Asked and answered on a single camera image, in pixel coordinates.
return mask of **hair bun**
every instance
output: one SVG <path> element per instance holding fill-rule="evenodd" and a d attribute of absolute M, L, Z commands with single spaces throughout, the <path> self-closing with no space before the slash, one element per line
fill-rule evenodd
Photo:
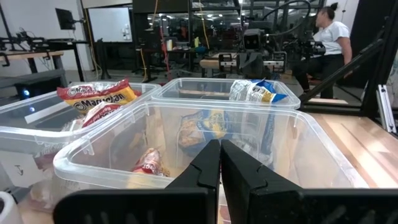
<path fill-rule="evenodd" d="M 333 11 L 335 11 L 335 10 L 337 9 L 337 5 L 338 5 L 338 2 L 333 3 L 333 4 L 330 5 L 330 8 L 331 8 Z"/>

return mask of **woman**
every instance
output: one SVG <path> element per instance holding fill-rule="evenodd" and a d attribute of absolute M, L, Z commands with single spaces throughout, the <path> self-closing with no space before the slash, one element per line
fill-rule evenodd
<path fill-rule="evenodd" d="M 349 29 L 341 22 L 335 21 L 337 3 L 324 7 L 317 15 L 316 26 L 321 28 L 313 38 L 320 41 L 326 48 L 326 53 L 320 57 L 303 61 L 293 68 L 293 76 L 303 88 L 304 94 L 310 91 L 307 74 L 321 73 L 321 80 L 329 77 L 352 59 Z M 333 99 L 333 87 L 321 92 L 321 98 Z"/>

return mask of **blue light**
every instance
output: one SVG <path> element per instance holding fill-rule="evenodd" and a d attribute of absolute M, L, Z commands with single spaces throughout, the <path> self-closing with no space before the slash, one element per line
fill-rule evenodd
<path fill-rule="evenodd" d="M 25 96 L 29 96 L 29 95 L 30 95 L 29 91 L 24 90 L 24 95 L 25 95 Z"/>

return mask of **black pants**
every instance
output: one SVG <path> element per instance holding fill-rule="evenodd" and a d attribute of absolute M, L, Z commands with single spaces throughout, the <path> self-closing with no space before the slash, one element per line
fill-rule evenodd
<path fill-rule="evenodd" d="M 311 58 L 309 61 L 302 61 L 293 67 L 293 76 L 296 77 L 303 90 L 309 90 L 307 74 L 315 76 L 320 73 L 321 80 L 326 79 L 344 65 L 344 57 L 338 55 L 325 55 Z M 333 99 L 333 87 L 328 87 L 321 92 L 321 98 Z"/>

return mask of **clear plastic container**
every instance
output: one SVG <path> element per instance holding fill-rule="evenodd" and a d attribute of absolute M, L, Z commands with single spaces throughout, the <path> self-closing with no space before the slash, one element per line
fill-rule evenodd
<path fill-rule="evenodd" d="M 53 161 L 55 173 L 91 188 L 163 188 L 200 152 L 199 144 L 204 145 L 211 138 L 191 146 L 183 140 L 216 134 L 217 139 L 230 139 L 304 188 L 368 187 L 319 124 L 305 113 L 164 101 L 142 102 L 130 108 L 121 117 L 108 120 L 64 147 Z M 195 113 L 211 113 L 212 117 L 195 118 L 194 126 L 182 121 Z M 199 130 L 198 124 L 213 127 Z M 170 177 L 131 172 L 150 147 L 159 150 Z M 226 205 L 222 188 L 220 205 Z"/>
<path fill-rule="evenodd" d="M 160 85 L 146 83 L 130 83 L 130 86 L 141 91 L 142 95 L 129 105 L 151 100 L 151 94 L 160 89 Z M 81 115 L 59 98 L 56 91 L 0 107 L 0 186 L 13 191 L 34 184 L 31 195 L 37 196 L 37 200 L 33 199 L 35 202 L 40 201 L 42 189 L 52 181 L 52 159 L 55 154 L 107 119 L 119 116 L 118 112 L 85 128 L 61 131 L 67 123 Z M 50 206 L 38 203 L 36 207 L 47 209 Z"/>
<path fill-rule="evenodd" d="M 227 78 L 176 78 L 168 82 L 160 91 L 153 94 L 156 100 L 189 101 L 190 103 L 217 103 L 223 105 L 266 106 L 296 110 L 300 107 L 299 98 L 287 86 L 278 81 L 267 80 L 274 85 L 277 93 L 287 95 L 277 103 L 229 101 L 229 91 L 235 79 Z"/>

